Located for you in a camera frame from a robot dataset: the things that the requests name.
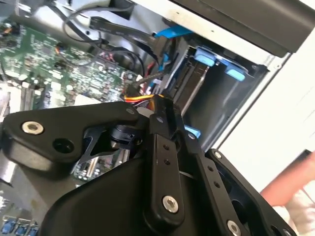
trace white surface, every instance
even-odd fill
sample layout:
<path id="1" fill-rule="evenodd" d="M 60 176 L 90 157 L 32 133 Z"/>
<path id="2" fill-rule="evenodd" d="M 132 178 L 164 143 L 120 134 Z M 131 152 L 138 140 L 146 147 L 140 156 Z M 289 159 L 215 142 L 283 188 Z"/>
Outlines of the white surface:
<path id="1" fill-rule="evenodd" d="M 75 101 L 74 101 L 75 106 L 93 105 L 93 104 L 99 104 L 99 103 L 100 101 L 96 100 L 95 98 L 89 98 L 81 94 L 76 96 Z"/>
<path id="2" fill-rule="evenodd" d="M 256 64 L 268 65 L 270 60 L 274 58 L 273 55 L 270 55 L 265 50 L 237 37 L 169 0 L 132 1 Z"/>
<path id="3" fill-rule="evenodd" d="M 239 108 L 238 111 L 235 111 L 235 117 L 231 120 L 231 122 L 226 126 L 222 134 L 218 137 L 216 142 L 209 148 L 216 148 L 221 145 L 221 143 L 225 140 L 225 138 L 229 135 L 231 130 L 236 126 L 238 121 L 244 116 L 244 114 L 247 112 L 248 108 L 252 105 L 252 103 L 257 99 L 257 97 L 261 94 L 263 89 L 268 85 L 268 83 L 275 77 L 275 75 L 278 72 L 278 69 L 276 67 L 269 68 L 270 71 L 266 74 L 266 76 L 263 78 L 263 80 L 259 83 L 257 88 L 252 92 L 252 94 L 249 96 L 249 98 L 246 100 L 244 105 Z"/>
<path id="4" fill-rule="evenodd" d="M 315 148 L 315 30 L 220 151 L 261 191 L 305 148 Z"/>

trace motherboard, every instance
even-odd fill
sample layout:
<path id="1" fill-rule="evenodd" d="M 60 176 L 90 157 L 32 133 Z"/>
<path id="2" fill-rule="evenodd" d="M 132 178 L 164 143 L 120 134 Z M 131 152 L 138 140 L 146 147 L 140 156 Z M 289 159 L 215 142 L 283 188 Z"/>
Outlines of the motherboard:
<path id="1" fill-rule="evenodd" d="M 112 57 L 81 66 L 95 57 L 20 24 L 4 23 L 0 31 L 7 32 L 0 38 L 2 80 L 5 74 L 21 89 L 21 110 L 117 101 L 137 77 L 106 59 Z"/>
<path id="2" fill-rule="evenodd" d="M 119 101 L 137 76 L 119 67 L 111 55 L 96 58 L 16 22 L 0 25 L 1 121 L 11 112 Z M 121 164 L 119 156 L 117 152 L 77 165 L 72 174 L 76 186 Z M 1 190 L 0 219 L 0 236 L 37 234 L 32 216 L 1 197 Z"/>

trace orange wire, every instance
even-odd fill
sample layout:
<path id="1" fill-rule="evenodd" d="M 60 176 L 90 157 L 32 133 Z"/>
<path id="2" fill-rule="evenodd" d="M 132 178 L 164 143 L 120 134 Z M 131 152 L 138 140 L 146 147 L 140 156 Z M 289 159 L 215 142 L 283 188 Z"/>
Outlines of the orange wire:
<path id="1" fill-rule="evenodd" d="M 12 28 L 8 28 L 4 31 L 4 33 L 10 33 L 12 31 Z"/>

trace hole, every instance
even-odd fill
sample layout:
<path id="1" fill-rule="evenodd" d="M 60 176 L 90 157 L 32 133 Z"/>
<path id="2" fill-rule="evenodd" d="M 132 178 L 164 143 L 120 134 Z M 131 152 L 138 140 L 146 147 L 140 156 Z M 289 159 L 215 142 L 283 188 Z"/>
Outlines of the hole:
<path id="1" fill-rule="evenodd" d="M 163 148 L 167 151 L 169 151 L 169 146 L 168 145 L 163 145 Z"/>
<path id="2" fill-rule="evenodd" d="M 289 230 L 283 229 L 285 236 L 292 236 Z"/>
<path id="3" fill-rule="evenodd" d="M 29 128 L 30 130 L 32 130 L 32 131 L 38 130 L 37 126 L 34 125 L 34 124 L 29 124 L 29 125 L 28 125 L 28 128 Z"/>
<path id="4" fill-rule="evenodd" d="M 69 139 L 56 139 L 53 142 L 53 147 L 57 152 L 68 154 L 74 150 L 74 145 Z"/>
<path id="5" fill-rule="evenodd" d="M 237 231 L 237 227 L 236 227 L 235 225 L 232 225 L 231 228 L 232 228 L 232 230 L 233 230 L 234 232 Z"/>
<path id="6" fill-rule="evenodd" d="M 272 225 L 270 228 L 271 228 L 271 230 L 272 230 L 272 232 L 274 233 L 275 236 L 281 236 L 282 235 L 280 233 L 280 231 L 277 229 L 277 227 Z"/>
<path id="7" fill-rule="evenodd" d="M 175 207 L 175 203 L 172 200 L 167 200 L 167 204 L 171 207 L 174 208 Z"/>
<path id="8" fill-rule="evenodd" d="M 235 209 L 235 212 L 237 214 L 237 217 L 239 218 L 239 220 L 241 221 L 241 223 L 244 225 L 247 223 L 247 213 L 245 211 L 245 208 L 243 207 L 243 205 L 237 201 L 237 200 L 233 200 L 232 201 L 232 205 Z"/>
<path id="9" fill-rule="evenodd" d="M 220 188 L 220 185 L 219 185 L 218 182 L 215 182 L 215 181 L 214 181 L 214 184 L 215 184 L 215 186 L 216 186 L 217 188 Z"/>
<path id="10" fill-rule="evenodd" d="M 167 160 L 167 159 L 164 159 L 164 163 L 167 165 L 167 166 L 169 166 L 171 163 L 169 162 L 169 160 Z"/>

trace screw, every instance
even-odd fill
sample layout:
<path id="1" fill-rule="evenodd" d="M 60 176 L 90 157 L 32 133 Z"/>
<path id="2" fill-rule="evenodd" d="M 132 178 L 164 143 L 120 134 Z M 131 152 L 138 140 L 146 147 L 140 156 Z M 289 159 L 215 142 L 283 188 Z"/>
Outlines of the screw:
<path id="1" fill-rule="evenodd" d="M 27 134 L 38 135 L 44 132 L 44 127 L 36 121 L 27 121 L 22 124 L 22 130 Z"/>
<path id="2" fill-rule="evenodd" d="M 240 228 L 238 227 L 238 225 L 234 221 L 229 220 L 227 222 L 227 227 L 234 236 L 241 236 L 242 235 Z"/>
<path id="3" fill-rule="evenodd" d="M 195 136 L 191 133 L 188 134 L 188 137 L 190 137 L 191 139 L 195 139 Z"/>
<path id="4" fill-rule="evenodd" d="M 292 236 L 292 234 L 287 229 L 283 229 L 285 236 Z"/>
<path id="5" fill-rule="evenodd" d="M 164 208 L 170 213 L 178 212 L 178 203 L 172 196 L 165 196 L 162 200 Z"/>
<path id="6" fill-rule="evenodd" d="M 134 111 L 133 111 L 132 109 L 130 109 L 130 108 L 127 108 L 126 111 L 127 111 L 128 113 L 132 114 L 132 115 L 134 114 Z"/>
<path id="7" fill-rule="evenodd" d="M 164 121 L 163 121 L 163 119 L 161 118 L 161 117 L 157 117 L 157 120 L 159 121 L 159 122 L 161 122 L 161 123 L 163 123 Z"/>
<path id="8" fill-rule="evenodd" d="M 216 156 L 218 159 L 221 159 L 221 158 L 222 158 L 221 154 L 218 153 L 217 151 L 215 151 L 215 156 Z"/>

